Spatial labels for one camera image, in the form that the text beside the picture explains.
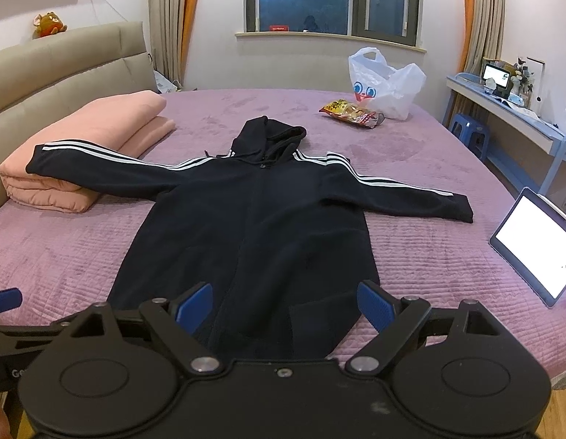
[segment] blue gripper pad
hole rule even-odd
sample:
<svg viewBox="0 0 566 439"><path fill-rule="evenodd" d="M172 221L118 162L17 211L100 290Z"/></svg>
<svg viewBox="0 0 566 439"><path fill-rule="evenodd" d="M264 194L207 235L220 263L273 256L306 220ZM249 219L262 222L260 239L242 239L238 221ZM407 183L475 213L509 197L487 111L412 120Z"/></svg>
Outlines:
<svg viewBox="0 0 566 439"><path fill-rule="evenodd" d="M23 295L19 289L7 289L0 291L0 313L18 308L23 302Z"/></svg>
<svg viewBox="0 0 566 439"><path fill-rule="evenodd" d="M377 330L382 332L395 319L395 309L366 284L356 290L358 309Z"/></svg>
<svg viewBox="0 0 566 439"><path fill-rule="evenodd" d="M190 335L204 321L212 310L214 302L212 286L206 284L177 309L176 322Z"/></svg>

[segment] white stripe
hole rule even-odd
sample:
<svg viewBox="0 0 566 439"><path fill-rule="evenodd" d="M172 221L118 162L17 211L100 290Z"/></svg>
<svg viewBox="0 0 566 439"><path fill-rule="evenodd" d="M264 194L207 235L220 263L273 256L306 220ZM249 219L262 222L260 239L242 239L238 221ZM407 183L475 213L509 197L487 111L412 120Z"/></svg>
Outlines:
<svg viewBox="0 0 566 439"><path fill-rule="evenodd" d="M77 142L76 140L58 140L57 142L45 143L43 150L45 150L45 147L71 148L72 146L84 147L88 150L94 151L95 153L97 153L98 150L100 150L104 153L108 153L109 155L111 155L113 157L123 158L124 160L131 160L131 161L134 161L134 162L137 162L137 163L141 163L143 165L149 165L149 166L161 167L161 168L169 168L169 169L171 169L171 168L181 168L186 164L189 164L191 162L202 160L202 159L206 158L206 157L192 158L190 160L183 161L182 163L180 163L178 165L163 165L163 164L149 163L147 161L139 160L138 158L129 157L128 155L123 155L121 153L118 153L117 151L106 149L106 148L101 147L100 145L97 145L97 144Z"/></svg>
<svg viewBox="0 0 566 439"><path fill-rule="evenodd" d="M363 177L362 175L358 174L354 170L354 168L352 168L352 165L349 164L348 160L343 155L334 152L328 152L328 155L326 157L309 157L301 153L299 150L297 150L297 152L293 154L293 157L298 161L309 161L312 163L316 163L318 165L336 165L336 164L341 165L344 168L346 168L346 170L348 170L352 174L352 176L360 183L371 187L411 188L413 190L431 191L441 196L453 196L453 193L450 193L449 191L440 191L440 190L433 190L431 188L416 187L414 185L408 185L405 183L401 183L399 181L395 181L392 179L384 179L380 177Z"/></svg>
<svg viewBox="0 0 566 439"><path fill-rule="evenodd" d="M127 163L127 164L131 164L131 165L145 165L145 166L150 166L150 167L158 167L158 168L164 168L165 170L172 170L172 171L181 171L181 170L187 170L188 168L193 168L193 167L197 167L199 165L204 164L206 161L210 161L213 160L214 158L209 157L209 158L194 158L193 160L190 161L194 161L197 160L195 163L191 163L189 165L186 166L168 166L168 165L155 165L153 163L146 163L143 162L141 160L137 160L136 158L116 158L116 157L111 157L109 155L105 155L104 153L98 153L95 151L91 151L91 150L86 150L83 149L82 147L76 147L73 145L61 145L61 146L57 146L57 147L47 147L44 146L42 148L42 150L61 150L61 149L69 149L69 150L77 150L77 151L81 151L84 153L87 153L88 155L92 155L94 157L98 157L98 158L102 158L104 160L109 160L109 161L115 161L118 163Z"/></svg>

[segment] curtain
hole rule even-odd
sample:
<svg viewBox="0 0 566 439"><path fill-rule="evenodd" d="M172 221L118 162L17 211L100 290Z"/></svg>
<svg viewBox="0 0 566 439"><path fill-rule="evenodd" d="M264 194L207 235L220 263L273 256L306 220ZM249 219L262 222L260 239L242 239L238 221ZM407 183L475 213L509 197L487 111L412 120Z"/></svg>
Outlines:
<svg viewBox="0 0 566 439"><path fill-rule="evenodd" d="M197 0L149 0L153 65L180 87L196 4Z"/></svg>
<svg viewBox="0 0 566 439"><path fill-rule="evenodd" d="M460 72L479 74L483 58L499 58L505 17L505 0L464 0L465 38L459 63ZM476 112L474 104L456 94L452 114Z"/></svg>

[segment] pink bedspread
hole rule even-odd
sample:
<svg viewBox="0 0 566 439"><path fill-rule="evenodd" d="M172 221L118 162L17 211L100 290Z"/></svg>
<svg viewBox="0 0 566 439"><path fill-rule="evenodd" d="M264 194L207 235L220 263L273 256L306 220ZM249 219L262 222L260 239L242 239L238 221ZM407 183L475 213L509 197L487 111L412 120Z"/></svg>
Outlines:
<svg viewBox="0 0 566 439"><path fill-rule="evenodd" d="M479 299L545 366L566 370L566 293L549 310L488 245L512 205L501 183L433 117L419 108L407 121L374 130L317 111L339 94L304 90L206 90L169 95L162 115L177 130L145 157L177 164L226 154L250 118L303 125L308 155L332 150L362 174L466 194L474 224L367 214L382 286L419 294L436 307ZM23 305L1 323L45 324L104 300L150 202L103 196L84 214L39 211L8 202L0 209L0 289L19 287ZM375 336L361 319L335 350L346 360Z"/></svg>

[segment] window sill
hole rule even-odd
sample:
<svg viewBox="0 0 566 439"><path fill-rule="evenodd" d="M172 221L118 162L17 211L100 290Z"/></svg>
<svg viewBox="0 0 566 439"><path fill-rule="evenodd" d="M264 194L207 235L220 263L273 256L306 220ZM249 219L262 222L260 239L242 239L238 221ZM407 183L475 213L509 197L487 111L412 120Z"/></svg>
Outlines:
<svg viewBox="0 0 566 439"><path fill-rule="evenodd" d="M248 38L248 37L267 37L267 36L299 36L299 37L317 37L317 38L335 38L337 40L348 40L348 41L363 41L372 44L383 44L385 46L393 46L393 48L408 49L410 51L421 52L423 54L427 53L425 49L419 48L417 46L407 46L406 44L401 44L399 42L383 41L383 40L373 40L372 38L363 38L361 36L348 36L345 34L329 34L329 33L308 33L299 31L254 31L251 33L235 33L234 36L237 38Z"/></svg>

